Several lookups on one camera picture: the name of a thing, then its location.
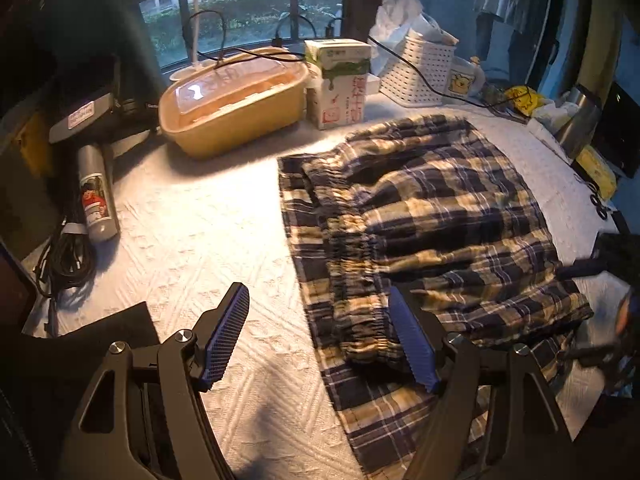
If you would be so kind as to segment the plaid pajama pants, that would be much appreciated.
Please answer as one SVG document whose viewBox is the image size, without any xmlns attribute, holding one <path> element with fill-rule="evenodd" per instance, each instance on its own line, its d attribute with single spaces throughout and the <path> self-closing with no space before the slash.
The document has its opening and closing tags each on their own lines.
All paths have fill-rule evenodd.
<svg viewBox="0 0 640 480">
<path fill-rule="evenodd" d="M 278 161 L 281 212 L 314 353 L 369 479 L 407 470 L 436 403 L 390 318 L 405 283 L 445 330 L 481 347 L 521 342 L 559 389 L 559 353 L 592 311 L 533 192 L 461 117 L 381 122 L 329 151 Z"/>
</svg>

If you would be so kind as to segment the black scissors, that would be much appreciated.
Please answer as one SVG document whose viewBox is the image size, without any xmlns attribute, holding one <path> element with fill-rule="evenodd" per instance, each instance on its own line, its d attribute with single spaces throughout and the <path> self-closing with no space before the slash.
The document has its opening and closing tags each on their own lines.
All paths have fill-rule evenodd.
<svg viewBox="0 0 640 480">
<path fill-rule="evenodd" d="M 591 182 L 590 180 L 587 180 L 581 177 L 579 174 L 575 174 L 574 178 L 576 179 L 577 182 L 585 185 L 588 188 L 590 203 L 592 203 L 592 206 L 596 211 L 597 215 L 603 221 L 608 220 L 609 218 L 612 218 L 616 209 L 611 205 L 609 205 L 600 196 L 599 188 L 597 187 L 597 185 L 594 182 Z"/>
</svg>

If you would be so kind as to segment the black folded garment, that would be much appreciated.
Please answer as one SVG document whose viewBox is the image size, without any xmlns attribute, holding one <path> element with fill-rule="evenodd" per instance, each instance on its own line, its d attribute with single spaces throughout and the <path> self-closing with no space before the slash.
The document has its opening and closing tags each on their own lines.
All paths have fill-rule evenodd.
<svg viewBox="0 0 640 480">
<path fill-rule="evenodd" d="M 51 479 L 94 372 L 114 341 L 158 344 L 144 301 L 58 338 L 1 329 L 1 477 Z"/>
</svg>

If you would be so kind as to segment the yellow box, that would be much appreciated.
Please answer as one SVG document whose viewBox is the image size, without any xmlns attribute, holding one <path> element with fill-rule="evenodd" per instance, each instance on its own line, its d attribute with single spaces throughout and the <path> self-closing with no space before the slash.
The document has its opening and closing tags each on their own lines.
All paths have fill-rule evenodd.
<svg viewBox="0 0 640 480">
<path fill-rule="evenodd" d="M 605 159 L 591 146 L 585 146 L 575 162 L 597 185 L 600 197 L 610 200 L 617 190 L 616 175 Z"/>
</svg>

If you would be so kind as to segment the steel thermos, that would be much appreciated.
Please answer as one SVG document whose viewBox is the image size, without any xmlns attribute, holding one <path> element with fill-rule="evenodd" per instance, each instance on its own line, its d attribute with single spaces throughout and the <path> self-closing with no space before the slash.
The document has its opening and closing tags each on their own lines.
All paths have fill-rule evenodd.
<svg viewBox="0 0 640 480">
<path fill-rule="evenodd" d="M 553 136 L 567 158 L 574 160 L 592 139 L 602 113 L 602 101 L 582 84 L 575 84 L 564 103 L 575 105 L 577 110 Z"/>
</svg>

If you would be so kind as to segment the yellow packet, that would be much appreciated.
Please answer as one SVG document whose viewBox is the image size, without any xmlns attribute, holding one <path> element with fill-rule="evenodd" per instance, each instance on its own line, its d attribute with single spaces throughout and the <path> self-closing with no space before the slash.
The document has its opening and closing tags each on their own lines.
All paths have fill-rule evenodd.
<svg viewBox="0 0 640 480">
<path fill-rule="evenodd" d="M 532 117 L 533 112 L 547 104 L 551 100 L 526 86 L 514 86 L 504 92 L 506 102 L 526 117 Z"/>
</svg>

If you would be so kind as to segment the tablet with red screen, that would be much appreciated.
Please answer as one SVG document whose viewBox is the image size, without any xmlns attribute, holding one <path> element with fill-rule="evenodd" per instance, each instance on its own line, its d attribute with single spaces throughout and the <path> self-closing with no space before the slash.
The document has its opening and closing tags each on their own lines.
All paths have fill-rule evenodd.
<svg viewBox="0 0 640 480">
<path fill-rule="evenodd" d="M 6 244 L 0 252 L 1 325 L 21 332 L 39 299 L 37 286 Z"/>
</svg>

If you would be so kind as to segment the white bear mug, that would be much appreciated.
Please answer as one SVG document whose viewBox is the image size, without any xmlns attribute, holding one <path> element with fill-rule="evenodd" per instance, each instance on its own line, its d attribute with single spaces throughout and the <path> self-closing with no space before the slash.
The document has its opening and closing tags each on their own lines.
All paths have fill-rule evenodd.
<svg viewBox="0 0 640 480">
<path fill-rule="evenodd" d="M 459 98 L 477 96 L 485 84 L 486 76 L 477 56 L 472 56 L 468 60 L 458 56 L 452 59 L 446 85 L 447 96 Z"/>
</svg>

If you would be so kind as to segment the white perforated basket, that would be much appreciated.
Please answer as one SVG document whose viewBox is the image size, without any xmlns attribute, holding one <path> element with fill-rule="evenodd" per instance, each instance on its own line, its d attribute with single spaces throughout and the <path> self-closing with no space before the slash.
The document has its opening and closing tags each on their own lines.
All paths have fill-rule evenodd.
<svg viewBox="0 0 640 480">
<path fill-rule="evenodd" d="M 410 30 L 378 76 L 380 92 L 403 107 L 439 105 L 455 50 L 454 44 L 428 41 Z"/>
</svg>

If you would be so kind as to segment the silver spray can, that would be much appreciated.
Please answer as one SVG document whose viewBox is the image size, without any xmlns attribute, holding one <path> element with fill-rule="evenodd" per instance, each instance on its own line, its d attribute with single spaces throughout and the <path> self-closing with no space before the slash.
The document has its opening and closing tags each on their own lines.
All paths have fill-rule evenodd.
<svg viewBox="0 0 640 480">
<path fill-rule="evenodd" d="M 119 233 L 119 224 L 102 150 L 88 144 L 77 153 L 79 193 L 89 238 L 103 243 Z"/>
</svg>

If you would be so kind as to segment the white green milk carton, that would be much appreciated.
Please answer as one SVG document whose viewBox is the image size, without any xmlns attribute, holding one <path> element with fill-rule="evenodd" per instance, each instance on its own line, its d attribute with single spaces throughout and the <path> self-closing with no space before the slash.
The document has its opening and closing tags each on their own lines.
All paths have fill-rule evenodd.
<svg viewBox="0 0 640 480">
<path fill-rule="evenodd" d="M 355 39 L 305 41 L 308 120 L 318 129 L 358 124 L 367 99 L 371 47 Z"/>
</svg>

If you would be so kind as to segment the yellow lidded food container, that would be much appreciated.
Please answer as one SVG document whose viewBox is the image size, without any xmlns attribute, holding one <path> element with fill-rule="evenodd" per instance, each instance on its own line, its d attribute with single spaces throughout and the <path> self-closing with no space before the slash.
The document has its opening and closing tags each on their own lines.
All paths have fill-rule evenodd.
<svg viewBox="0 0 640 480">
<path fill-rule="evenodd" d="M 209 158 L 303 118 L 308 68 L 294 53 L 258 48 L 174 82 L 160 97 L 160 131 L 193 158 Z"/>
</svg>

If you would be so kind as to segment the white desk lamp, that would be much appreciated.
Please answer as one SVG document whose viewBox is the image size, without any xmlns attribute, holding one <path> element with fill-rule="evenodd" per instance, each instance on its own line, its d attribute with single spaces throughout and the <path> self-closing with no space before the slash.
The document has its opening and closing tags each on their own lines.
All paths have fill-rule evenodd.
<svg viewBox="0 0 640 480">
<path fill-rule="evenodd" d="M 192 76 L 213 66 L 215 61 L 206 58 L 204 54 L 198 52 L 198 37 L 200 36 L 200 0 L 192 0 L 192 9 L 189 8 L 186 0 L 181 0 L 181 32 L 182 39 L 186 44 L 186 53 L 190 58 L 190 64 L 179 68 L 169 76 L 171 82 L 182 81 L 186 77 Z"/>
</svg>

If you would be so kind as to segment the dark blue curtain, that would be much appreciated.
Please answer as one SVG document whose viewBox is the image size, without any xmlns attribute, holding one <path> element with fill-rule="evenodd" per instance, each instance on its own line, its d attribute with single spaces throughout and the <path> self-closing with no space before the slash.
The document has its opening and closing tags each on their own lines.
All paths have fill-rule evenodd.
<svg viewBox="0 0 640 480">
<path fill-rule="evenodd" d="M 138 0 L 44 0 L 59 60 L 117 58 L 122 96 L 155 104 L 166 89 Z"/>
</svg>

